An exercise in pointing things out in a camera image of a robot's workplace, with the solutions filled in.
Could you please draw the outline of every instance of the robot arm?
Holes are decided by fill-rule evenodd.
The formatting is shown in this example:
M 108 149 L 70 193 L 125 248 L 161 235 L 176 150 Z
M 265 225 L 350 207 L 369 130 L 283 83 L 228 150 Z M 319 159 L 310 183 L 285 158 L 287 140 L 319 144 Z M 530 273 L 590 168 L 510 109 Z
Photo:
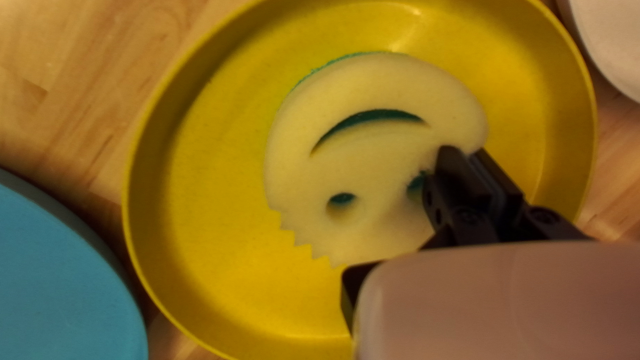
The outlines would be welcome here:
M 640 358 L 640 245 L 584 241 L 483 150 L 442 147 L 423 198 L 422 251 L 343 274 L 357 359 Z

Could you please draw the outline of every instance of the cream sponge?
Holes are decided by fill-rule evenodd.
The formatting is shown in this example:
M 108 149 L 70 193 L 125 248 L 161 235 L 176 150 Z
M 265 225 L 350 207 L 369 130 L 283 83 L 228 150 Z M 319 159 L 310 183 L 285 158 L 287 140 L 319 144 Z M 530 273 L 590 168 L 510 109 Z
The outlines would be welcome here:
M 441 145 L 469 154 L 487 137 L 484 111 L 448 72 L 405 54 L 333 61 L 282 103 L 269 134 L 269 206 L 332 266 L 419 248 L 433 230 L 422 176 Z

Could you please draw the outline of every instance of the sponge mouth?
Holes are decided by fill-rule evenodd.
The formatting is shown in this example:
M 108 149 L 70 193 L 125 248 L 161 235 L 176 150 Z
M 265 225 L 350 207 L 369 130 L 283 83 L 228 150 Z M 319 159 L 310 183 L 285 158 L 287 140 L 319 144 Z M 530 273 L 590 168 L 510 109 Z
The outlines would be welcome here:
M 379 121 L 397 121 L 397 122 L 417 122 L 426 124 L 424 120 L 422 120 L 417 115 L 408 113 L 403 110 L 395 110 L 395 109 L 373 109 L 367 111 L 361 111 L 356 113 L 343 121 L 340 121 L 338 124 L 333 126 L 329 131 L 327 131 L 320 140 L 316 143 L 314 148 L 311 150 L 313 154 L 316 149 L 322 145 L 327 139 L 336 133 L 349 129 L 351 127 L 371 123 L 371 122 L 379 122 Z

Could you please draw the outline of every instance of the sponge eye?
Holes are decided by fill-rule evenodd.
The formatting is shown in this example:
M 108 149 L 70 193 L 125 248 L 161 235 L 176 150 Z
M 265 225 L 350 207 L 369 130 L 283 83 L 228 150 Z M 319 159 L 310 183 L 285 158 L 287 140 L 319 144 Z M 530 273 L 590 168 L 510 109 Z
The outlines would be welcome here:
M 333 206 L 347 206 L 356 199 L 356 195 L 352 193 L 339 193 L 329 199 L 329 205 Z

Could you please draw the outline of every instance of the wood grain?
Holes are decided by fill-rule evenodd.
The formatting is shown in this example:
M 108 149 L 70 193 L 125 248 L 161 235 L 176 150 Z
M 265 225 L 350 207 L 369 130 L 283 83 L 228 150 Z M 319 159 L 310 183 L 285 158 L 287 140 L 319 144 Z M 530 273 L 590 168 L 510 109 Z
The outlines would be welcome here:
M 131 271 L 120 191 L 136 119 L 167 68 L 245 2 L 0 2 L 0 166 L 83 217 Z M 640 105 L 592 73 L 600 148 L 579 225 L 605 241 L 640 240 Z M 151 360 L 219 359 L 160 315 L 140 288 L 138 296 Z

